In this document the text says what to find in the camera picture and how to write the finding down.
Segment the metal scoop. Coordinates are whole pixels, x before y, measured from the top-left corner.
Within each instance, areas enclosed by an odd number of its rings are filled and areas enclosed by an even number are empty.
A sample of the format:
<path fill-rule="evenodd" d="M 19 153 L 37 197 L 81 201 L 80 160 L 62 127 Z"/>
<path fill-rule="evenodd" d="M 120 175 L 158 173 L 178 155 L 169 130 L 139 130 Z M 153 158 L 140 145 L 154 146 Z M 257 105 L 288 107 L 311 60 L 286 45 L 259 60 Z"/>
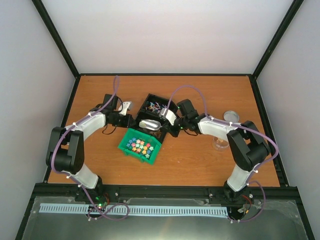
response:
<path fill-rule="evenodd" d="M 147 129 L 151 131 L 158 131 L 162 127 L 159 121 L 152 119 L 143 119 L 139 122 L 138 126 L 142 129 Z"/>

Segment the black lollipop bin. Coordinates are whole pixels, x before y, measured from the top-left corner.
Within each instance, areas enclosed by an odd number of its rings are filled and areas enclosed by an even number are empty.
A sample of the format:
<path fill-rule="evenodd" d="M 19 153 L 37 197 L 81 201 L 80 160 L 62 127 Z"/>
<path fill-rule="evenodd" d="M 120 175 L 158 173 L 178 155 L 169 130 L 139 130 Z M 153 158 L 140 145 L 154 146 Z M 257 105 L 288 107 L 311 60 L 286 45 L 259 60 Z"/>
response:
<path fill-rule="evenodd" d="M 156 120 L 162 122 L 159 114 L 162 109 L 166 108 L 169 103 L 169 99 L 163 98 L 158 95 L 149 93 L 137 112 L 137 119 L 144 120 Z"/>

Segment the green plastic bin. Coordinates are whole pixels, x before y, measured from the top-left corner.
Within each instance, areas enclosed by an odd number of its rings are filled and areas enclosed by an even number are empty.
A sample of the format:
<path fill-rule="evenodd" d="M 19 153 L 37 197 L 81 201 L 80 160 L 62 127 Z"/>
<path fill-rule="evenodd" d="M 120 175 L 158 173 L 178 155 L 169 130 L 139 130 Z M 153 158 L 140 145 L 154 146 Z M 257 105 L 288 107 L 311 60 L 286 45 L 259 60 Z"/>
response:
<path fill-rule="evenodd" d="M 142 163 L 153 165 L 162 143 L 152 135 L 129 128 L 118 145 L 125 156 L 131 156 Z"/>

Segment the black popsicle candy bin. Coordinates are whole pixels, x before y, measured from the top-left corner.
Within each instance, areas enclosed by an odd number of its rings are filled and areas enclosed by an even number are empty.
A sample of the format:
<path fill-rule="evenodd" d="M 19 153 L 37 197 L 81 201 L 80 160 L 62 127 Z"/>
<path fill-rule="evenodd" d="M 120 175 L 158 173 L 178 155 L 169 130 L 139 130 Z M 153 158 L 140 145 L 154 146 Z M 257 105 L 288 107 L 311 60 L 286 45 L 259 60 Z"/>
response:
<path fill-rule="evenodd" d="M 139 122 L 141 120 L 139 120 L 137 123 L 137 130 L 144 133 L 144 134 L 147 134 L 149 136 L 152 136 L 154 138 L 156 138 L 160 143 L 163 143 L 164 142 L 164 139 L 167 135 L 167 132 L 166 132 L 166 129 L 165 129 L 165 126 L 163 124 L 161 124 L 161 128 L 157 131 L 151 131 L 151 130 L 148 130 L 148 129 L 144 129 L 144 128 L 140 128 L 139 127 Z"/>

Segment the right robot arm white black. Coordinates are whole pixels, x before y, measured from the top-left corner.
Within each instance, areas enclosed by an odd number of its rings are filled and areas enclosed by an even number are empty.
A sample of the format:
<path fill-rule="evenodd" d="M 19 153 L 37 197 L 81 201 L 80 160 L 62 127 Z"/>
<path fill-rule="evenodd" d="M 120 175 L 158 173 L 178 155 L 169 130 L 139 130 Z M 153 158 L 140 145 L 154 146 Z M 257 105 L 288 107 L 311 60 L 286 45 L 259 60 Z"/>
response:
<path fill-rule="evenodd" d="M 209 135 L 226 142 L 230 147 L 235 167 L 223 185 L 228 202 L 235 202 L 248 186 L 253 172 L 271 153 L 270 147 L 251 121 L 228 123 L 206 112 L 198 114 L 189 99 L 177 104 L 181 116 L 164 107 L 159 116 L 168 121 L 167 129 L 176 136 L 181 130 L 190 130 L 197 135 Z"/>

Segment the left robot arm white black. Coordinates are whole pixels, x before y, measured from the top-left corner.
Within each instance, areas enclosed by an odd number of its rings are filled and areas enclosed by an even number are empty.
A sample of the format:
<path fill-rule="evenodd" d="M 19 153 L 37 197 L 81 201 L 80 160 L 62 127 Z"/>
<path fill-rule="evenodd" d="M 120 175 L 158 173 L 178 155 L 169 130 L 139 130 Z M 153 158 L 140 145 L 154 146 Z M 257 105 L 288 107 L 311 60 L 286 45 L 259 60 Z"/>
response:
<path fill-rule="evenodd" d="M 131 101 L 122 101 L 116 95 L 106 94 L 103 103 L 97 104 L 81 120 L 66 127 L 55 127 L 51 131 L 46 154 L 46 165 L 79 186 L 87 188 L 86 195 L 92 201 L 103 198 L 102 179 L 85 165 L 85 140 L 108 125 L 129 128 L 135 120 L 128 111 Z"/>

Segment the clear plastic jar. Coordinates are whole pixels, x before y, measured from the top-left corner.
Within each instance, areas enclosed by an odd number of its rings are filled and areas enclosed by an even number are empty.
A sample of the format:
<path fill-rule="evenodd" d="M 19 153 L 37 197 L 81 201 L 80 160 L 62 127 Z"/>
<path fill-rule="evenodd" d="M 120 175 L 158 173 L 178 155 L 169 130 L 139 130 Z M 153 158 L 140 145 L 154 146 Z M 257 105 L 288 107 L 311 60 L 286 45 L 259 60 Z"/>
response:
<path fill-rule="evenodd" d="M 214 136 L 212 140 L 212 145 L 216 150 L 224 151 L 229 147 L 229 142 L 223 140 L 222 138 Z"/>

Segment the metal jar lid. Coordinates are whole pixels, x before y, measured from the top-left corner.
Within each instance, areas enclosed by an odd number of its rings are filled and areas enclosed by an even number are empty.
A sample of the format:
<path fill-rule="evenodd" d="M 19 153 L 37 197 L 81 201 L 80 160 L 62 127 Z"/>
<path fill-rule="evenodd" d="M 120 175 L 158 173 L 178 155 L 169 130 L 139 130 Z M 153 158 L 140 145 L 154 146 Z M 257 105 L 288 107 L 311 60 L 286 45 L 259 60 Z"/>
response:
<path fill-rule="evenodd" d="M 228 110 L 223 114 L 223 119 L 227 122 L 238 122 L 240 117 L 235 111 Z"/>

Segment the black frame rail front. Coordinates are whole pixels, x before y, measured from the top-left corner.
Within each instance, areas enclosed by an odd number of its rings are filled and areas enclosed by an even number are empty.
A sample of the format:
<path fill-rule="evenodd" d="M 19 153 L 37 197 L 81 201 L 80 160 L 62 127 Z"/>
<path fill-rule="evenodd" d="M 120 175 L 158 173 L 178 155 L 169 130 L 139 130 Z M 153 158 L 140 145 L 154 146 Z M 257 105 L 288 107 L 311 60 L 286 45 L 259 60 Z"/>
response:
<path fill-rule="evenodd" d="M 110 185 L 105 184 L 98 189 L 87 191 L 96 202 L 97 197 L 108 196 L 111 202 L 119 202 L 131 198 L 156 199 L 196 199 L 209 202 L 226 200 L 224 188 L 219 186 L 155 186 L 155 185 Z M 74 197 L 77 201 L 88 202 L 82 188 L 75 184 L 37 183 L 31 196 Z"/>

